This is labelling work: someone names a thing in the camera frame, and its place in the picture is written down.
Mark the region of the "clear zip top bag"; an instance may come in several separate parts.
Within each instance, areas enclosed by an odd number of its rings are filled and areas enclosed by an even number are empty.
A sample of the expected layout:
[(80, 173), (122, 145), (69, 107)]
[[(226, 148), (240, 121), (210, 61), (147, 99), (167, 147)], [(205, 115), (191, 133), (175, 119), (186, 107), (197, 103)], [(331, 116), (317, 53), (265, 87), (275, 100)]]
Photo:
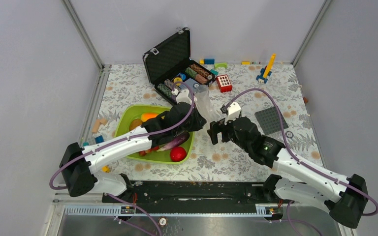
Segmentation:
[(211, 122), (221, 119), (221, 115), (211, 102), (209, 89), (206, 85), (195, 87), (194, 95), (196, 108), (201, 116), (206, 119), (206, 127), (209, 127)]

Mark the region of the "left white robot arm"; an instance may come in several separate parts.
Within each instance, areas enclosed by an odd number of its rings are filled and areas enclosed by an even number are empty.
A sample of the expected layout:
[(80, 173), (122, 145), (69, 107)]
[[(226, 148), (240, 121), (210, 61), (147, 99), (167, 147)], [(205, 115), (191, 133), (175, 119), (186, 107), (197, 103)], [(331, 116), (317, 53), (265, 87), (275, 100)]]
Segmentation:
[(78, 143), (68, 145), (54, 175), (62, 174), (65, 189), (71, 197), (96, 191), (112, 193), (121, 202), (129, 201), (133, 189), (125, 178), (104, 173), (101, 169), (131, 154), (168, 144), (183, 132), (202, 129), (206, 119), (195, 107), (193, 91), (184, 89), (178, 92), (177, 100), (169, 111), (110, 141), (85, 147)]

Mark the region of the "purple eggplant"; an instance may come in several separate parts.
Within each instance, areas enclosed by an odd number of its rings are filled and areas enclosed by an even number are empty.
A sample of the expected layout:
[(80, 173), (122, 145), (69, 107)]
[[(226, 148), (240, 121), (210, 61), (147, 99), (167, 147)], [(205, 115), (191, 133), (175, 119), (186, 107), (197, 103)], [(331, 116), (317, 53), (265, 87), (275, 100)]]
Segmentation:
[(189, 139), (189, 137), (190, 137), (189, 132), (185, 131), (179, 134), (178, 136), (176, 136), (172, 141), (168, 142), (167, 144), (159, 148), (157, 152), (170, 150), (172, 148), (180, 146), (181, 144), (186, 142)]

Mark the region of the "red apple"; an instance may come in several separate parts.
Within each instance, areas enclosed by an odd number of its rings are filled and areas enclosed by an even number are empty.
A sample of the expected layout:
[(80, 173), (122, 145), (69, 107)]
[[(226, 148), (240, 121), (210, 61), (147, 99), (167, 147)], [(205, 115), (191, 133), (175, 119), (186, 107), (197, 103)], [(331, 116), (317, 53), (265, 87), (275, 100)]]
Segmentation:
[(180, 162), (187, 156), (187, 152), (183, 147), (174, 147), (170, 152), (170, 158), (172, 162)]

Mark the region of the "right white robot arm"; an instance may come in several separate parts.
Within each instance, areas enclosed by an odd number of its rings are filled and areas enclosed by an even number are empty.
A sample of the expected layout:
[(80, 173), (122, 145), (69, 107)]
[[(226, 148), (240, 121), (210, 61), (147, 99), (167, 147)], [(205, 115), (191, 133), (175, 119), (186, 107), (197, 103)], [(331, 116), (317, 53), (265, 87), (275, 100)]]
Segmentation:
[(263, 198), (271, 203), (278, 199), (303, 202), (327, 212), (336, 222), (355, 229), (368, 202), (366, 181), (353, 174), (347, 177), (302, 159), (287, 146), (262, 135), (256, 124), (241, 116), (234, 102), (229, 115), (210, 123), (208, 134), (213, 144), (221, 133), (223, 142), (233, 142), (256, 163), (285, 173), (299, 182), (279, 175), (270, 175), (263, 185)]

